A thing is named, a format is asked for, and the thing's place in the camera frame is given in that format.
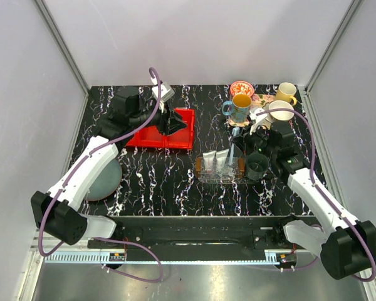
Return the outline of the yellow mug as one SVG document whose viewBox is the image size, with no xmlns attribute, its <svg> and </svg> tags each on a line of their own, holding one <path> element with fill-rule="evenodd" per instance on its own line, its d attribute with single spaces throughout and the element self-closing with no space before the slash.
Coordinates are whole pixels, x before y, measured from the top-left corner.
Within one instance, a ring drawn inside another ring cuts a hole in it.
<svg viewBox="0 0 376 301">
<path fill-rule="evenodd" d="M 295 97 L 296 91 L 297 88 L 294 84 L 288 82 L 280 83 L 275 95 L 275 100 L 282 100 L 295 106 L 297 104 L 297 99 Z"/>
</svg>

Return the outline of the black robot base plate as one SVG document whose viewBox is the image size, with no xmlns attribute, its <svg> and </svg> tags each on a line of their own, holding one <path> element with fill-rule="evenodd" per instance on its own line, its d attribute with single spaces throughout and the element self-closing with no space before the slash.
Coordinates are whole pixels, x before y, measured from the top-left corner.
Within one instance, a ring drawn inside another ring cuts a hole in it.
<svg viewBox="0 0 376 301">
<path fill-rule="evenodd" d="M 296 245 L 278 238 L 272 227 L 126 227 L 116 232 L 111 239 L 140 243 L 147 248 L 155 245 L 238 245 L 247 249 L 284 249 Z"/>
</svg>

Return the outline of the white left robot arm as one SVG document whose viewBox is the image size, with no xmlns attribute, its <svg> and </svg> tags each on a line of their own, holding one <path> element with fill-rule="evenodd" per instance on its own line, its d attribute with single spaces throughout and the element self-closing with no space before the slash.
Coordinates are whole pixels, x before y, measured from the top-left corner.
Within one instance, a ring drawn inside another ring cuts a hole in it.
<svg viewBox="0 0 376 301">
<path fill-rule="evenodd" d="M 97 177 L 140 129 L 155 126 L 160 134 L 172 135 L 187 127 L 182 116 L 167 104 L 174 96 L 167 83 L 155 85 L 152 96 L 153 109 L 144 110 L 138 88 L 117 90 L 81 156 L 47 192 L 32 195 L 31 207 L 40 233 L 68 245 L 95 236 L 101 236 L 110 248 L 121 245 L 123 233 L 114 220 L 85 216 L 78 210 Z"/>
</svg>

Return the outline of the white cup on saucer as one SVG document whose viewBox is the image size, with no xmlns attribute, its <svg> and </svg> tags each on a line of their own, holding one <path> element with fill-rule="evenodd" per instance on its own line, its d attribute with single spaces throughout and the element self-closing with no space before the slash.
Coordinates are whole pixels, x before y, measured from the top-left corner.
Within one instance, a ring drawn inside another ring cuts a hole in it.
<svg viewBox="0 0 376 301">
<path fill-rule="evenodd" d="M 275 100 L 270 103 L 268 110 L 273 110 L 273 112 L 268 114 L 270 121 L 289 121 L 294 117 L 293 106 L 285 102 L 284 100 Z"/>
</svg>

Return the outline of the red patterned bowl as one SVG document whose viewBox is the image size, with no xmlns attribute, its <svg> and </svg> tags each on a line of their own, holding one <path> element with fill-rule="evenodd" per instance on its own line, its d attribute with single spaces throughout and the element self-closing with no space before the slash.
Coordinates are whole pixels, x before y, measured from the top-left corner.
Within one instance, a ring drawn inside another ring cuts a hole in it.
<svg viewBox="0 0 376 301">
<path fill-rule="evenodd" d="M 254 87 L 252 84 L 240 80 L 232 83 L 229 91 L 232 96 L 243 94 L 252 97 L 254 94 Z"/>
</svg>

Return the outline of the white toothpaste tube red cap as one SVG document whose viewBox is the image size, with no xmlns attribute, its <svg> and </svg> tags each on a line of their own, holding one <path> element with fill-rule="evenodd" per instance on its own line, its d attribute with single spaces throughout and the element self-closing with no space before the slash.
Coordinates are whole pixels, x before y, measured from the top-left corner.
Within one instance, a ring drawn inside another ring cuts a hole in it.
<svg viewBox="0 0 376 301">
<path fill-rule="evenodd" d="M 204 170 L 211 171 L 213 167 L 213 160 L 216 155 L 216 151 L 212 150 L 209 152 L 204 152 L 202 155 L 203 162 L 204 162 Z"/>
</svg>

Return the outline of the red bin with toothpaste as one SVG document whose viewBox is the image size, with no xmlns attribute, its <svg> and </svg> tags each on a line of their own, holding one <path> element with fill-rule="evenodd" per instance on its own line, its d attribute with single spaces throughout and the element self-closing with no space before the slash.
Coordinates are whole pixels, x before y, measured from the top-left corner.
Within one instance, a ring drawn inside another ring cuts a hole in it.
<svg viewBox="0 0 376 301">
<path fill-rule="evenodd" d="M 138 131 L 126 146 L 163 148 L 166 140 L 167 137 L 162 135 L 156 126 L 150 126 Z"/>
</svg>

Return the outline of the blue floral mug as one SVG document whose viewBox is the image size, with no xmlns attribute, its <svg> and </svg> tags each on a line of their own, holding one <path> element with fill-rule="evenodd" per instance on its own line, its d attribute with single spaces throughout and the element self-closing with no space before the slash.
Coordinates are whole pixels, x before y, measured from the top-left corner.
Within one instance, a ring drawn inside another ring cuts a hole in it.
<svg viewBox="0 0 376 301">
<path fill-rule="evenodd" d="M 237 94 L 232 100 L 225 101 L 221 111 L 235 123 L 241 124 L 247 121 L 251 108 L 251 97 L 245 94 Z"/>
</svg>

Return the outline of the blue-grey ceramic plate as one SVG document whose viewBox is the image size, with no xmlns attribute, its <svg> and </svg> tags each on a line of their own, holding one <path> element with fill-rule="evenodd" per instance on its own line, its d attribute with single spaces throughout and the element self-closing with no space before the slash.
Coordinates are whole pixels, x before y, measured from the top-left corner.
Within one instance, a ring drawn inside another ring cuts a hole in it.
<svg viewBox="0 0 376 301">
<path fill-rule="evenodd" d="M 87 201 L 99 201 L 112 195 L 122 181 L 122 167 L 120 163 L 111 160 L 90 186 L 85 199 Z"/>
</svg>

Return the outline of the white toothpaste tube dark cap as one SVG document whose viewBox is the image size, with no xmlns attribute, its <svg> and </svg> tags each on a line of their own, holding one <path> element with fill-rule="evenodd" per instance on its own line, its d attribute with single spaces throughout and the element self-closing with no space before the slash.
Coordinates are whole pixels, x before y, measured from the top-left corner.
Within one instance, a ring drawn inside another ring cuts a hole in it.
<svg viewBox="0 0 376 301">
<path fill-rule="evenodd" d="M 216 152 L 216 170 L 221 171 L 226 163 L 226 158 L 229 154 L 229 149 Z"/>
</svg>

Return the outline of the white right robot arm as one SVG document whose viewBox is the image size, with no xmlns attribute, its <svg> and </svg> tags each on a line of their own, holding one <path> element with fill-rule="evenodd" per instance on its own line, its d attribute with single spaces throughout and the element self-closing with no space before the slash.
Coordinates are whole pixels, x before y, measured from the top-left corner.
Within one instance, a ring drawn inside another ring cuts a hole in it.
<svg viewBox="0 0 376 301">
<path fill-rule="evenodd" d="M 289 122 L 274 122 L 270 129 L 245 130 L 233 141 L 248 159 L 256 159 L 256 171 L 265 162 L 301 198 L 321 226 L 315 228 L 299 218 L 285 218 L 272 234 L 277 247 L 301 246 L 319 258 L 336 280 L 366 269 L 372 271 L 369 280 L 375 278 L 376 227 L 349 213 L 318 180 Z"/>
</svg>

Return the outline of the floral placemat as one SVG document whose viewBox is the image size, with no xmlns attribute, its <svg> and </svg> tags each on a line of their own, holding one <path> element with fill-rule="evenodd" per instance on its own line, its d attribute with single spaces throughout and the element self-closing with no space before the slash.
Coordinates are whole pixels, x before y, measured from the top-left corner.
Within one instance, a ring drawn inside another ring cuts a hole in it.
<svg viewBox="0 0 376 301">
<path fill-rule="evenodd" d="M 268 111 L 268 107 L 269 107 L 270 103 L 275 101 L 275 96 L 263 95 L 263 94 L 254 94 L 251 97 L 251 100 L 252 100 L 252 102 L 251 102 L 250 110 L 252 108 L 261 107 L 265 111 Z M 248 116 L 247 116 L 247 121 L 245 121 L 244 123 L 241 123 L 241 124 L 233 122 L 232 120 L 229 119 L 228 116 L 226 116 L 226 117 L 227 117 L 227 120 L 228 120 L 228 124 L 231 127 L 246 127 L 246 126 L 251 125 L 250 119 L 248 118 Z"/>
</svg>

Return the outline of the white toothbrush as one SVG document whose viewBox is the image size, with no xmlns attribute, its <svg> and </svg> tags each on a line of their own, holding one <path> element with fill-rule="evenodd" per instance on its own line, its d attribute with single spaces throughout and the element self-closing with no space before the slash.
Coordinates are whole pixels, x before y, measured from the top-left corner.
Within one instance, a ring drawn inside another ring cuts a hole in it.
<svg viewBox="0 0 376 301">
<path fill-rule="evenodd" d="M 239 127 L 234 127 L 232 129 L 232 133 L 231 133 L 231 146 L 230 146 L 230 151 L 229 151 L 229 165 L 231 166 L 232 163 L 233 163 L 233 159 L 234 159 L 234 138 L 239 134 Z"/>
</svg>

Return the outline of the red bin with mug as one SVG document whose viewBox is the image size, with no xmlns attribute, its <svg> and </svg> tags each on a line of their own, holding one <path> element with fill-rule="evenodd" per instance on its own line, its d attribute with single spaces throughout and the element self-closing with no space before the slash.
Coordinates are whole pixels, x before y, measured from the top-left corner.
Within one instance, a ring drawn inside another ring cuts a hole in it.
<svg viewBox="0 0 376 301">
<path fill-rule="evenodd" d="M 196 121 L 195 110 L 189 108 L 176 108 L 175 111 L 182 117 L 187 127 L 176 133 L 164 137 L 164 147 L 169 149 L 188 149 L 193 148 L 194 143 L 194 125 Z"/>
</svg>

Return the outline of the dark grey mug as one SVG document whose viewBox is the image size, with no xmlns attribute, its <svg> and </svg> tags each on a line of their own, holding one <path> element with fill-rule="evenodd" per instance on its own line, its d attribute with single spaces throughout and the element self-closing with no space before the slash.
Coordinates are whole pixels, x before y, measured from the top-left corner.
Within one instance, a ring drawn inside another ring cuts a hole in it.
<svg viewBox="0 0 376 301">
<path fill-rule="evenodd" d="M 269 160 L 263 154 L 253 152 L 247 156 L 245 175 L 248 179 L 259 181 L 269 169 Z"/>
</svg>

